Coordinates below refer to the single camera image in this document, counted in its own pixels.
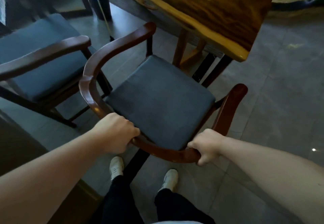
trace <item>gray seat cushion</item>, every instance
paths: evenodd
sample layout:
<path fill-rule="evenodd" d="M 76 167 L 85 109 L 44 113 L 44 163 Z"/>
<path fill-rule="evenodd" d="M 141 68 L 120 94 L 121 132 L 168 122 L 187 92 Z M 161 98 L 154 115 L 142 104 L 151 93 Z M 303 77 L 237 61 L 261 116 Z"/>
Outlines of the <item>gray seat cushion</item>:
<path fill-rule="evenodd" d="M 106 98 L 156 145 L 180 150 L 215 102 L 215 97 L 181 70 L 150 56 Z"/>
<path fill-rule="evenodd" d="M 0 63 L 79 35 L 60 14 L 52 14 L 1 38 Z M 89 49 L 92 53 L 95 52 L 93 47 Z M 27 99 L 37 101 L 82 73 L 86 61 L 81 51 L 74 52 L 13 78 L 13 81 Z"/>

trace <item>black trash bin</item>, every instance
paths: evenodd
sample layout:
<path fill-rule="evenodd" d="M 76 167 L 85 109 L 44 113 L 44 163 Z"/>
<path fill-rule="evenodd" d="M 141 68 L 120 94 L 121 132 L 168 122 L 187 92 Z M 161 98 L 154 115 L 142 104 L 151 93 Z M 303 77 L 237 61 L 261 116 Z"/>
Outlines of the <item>black trash bin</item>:
<path fill-rule="evenodd" d="M 105 20 L 103 17 L 103 14 L 100 10 L 98 0 L 89 0 L 91 7 L 95 11 L 97 17 L 101 20 Z M 100 5 L 102 7 L 103 13 L 106 16 L 107 20 L 111 19 L 111 11 L 110 11 L 110 5 L 109 5 L 109 0 L 99 0 Z"/>

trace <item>sneaker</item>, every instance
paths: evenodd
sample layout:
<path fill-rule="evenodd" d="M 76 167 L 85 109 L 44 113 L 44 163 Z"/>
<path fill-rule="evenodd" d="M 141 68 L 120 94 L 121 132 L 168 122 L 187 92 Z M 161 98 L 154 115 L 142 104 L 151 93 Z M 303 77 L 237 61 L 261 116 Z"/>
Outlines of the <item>sneaker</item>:
<path fill-rule="evenodd" d="M 173 191 L 177 183 L 178 183 L 178 171 L 175 169 L 170 169 L 164 176 L 163 185 L 160 190 L 164 188 L 168 188 L 171 191 Z"/>
<path fill-rule="evenodd" d="M 123 170 L 124 170 L 123 159 L 118 156 L 114 157 L 110 161 L 109 170 L 110 170 L 111 180 L 113 180 L 116 176 L 124 175 L 123 174 Z"/>

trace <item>yellow cable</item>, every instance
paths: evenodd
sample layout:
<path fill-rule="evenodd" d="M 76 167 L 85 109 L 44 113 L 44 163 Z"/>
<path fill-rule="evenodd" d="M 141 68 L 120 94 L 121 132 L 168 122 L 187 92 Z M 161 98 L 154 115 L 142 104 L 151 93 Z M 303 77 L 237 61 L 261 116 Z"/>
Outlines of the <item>yellow cable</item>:
<path fill-rule="evenodd" d="M 99 1 L 99 0 L 97 0 L 97 1 L 98 1 L 98 4 L 99 4 L 99 7 L 100 7 L 100 10 L 101 10 L 101 12 L 102 12 L 103 18 L 104 18 L 104 20 L 105 20 L 105 22 L 106 22 L 106 26 L 107 26 L 108 32 L 109 32 L 109 34 L 110 34 L 110 36 L 111 36 L 111 30 L 110 30 L 110 28 L 109 28 L 109 25 L 108 25 L 108 22 L 107 22 L 106 16 L 105 16 L 105 14 L 104 14 L 104 12 L 103 12 L 103 9 L 102 9 L 102 7 L 101 7 L 100 1 Z"/>

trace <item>black pants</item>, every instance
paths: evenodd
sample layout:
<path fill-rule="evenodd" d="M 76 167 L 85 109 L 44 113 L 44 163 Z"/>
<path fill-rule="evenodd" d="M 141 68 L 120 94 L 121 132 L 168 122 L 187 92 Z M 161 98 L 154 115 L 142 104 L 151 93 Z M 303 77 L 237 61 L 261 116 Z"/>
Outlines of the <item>black pants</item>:
<path fill-rule="evenodd" d="M 198 210 L 185 197 L 162 189 L 154 200 L 159 221 L 197 221 L 203 224 L 215 224 L 213 219 Z M 101 224 L 143 224 L 135 206 L 129 184 L 119 175 L 113 179 L 109 192 L 105 196 Z"/>

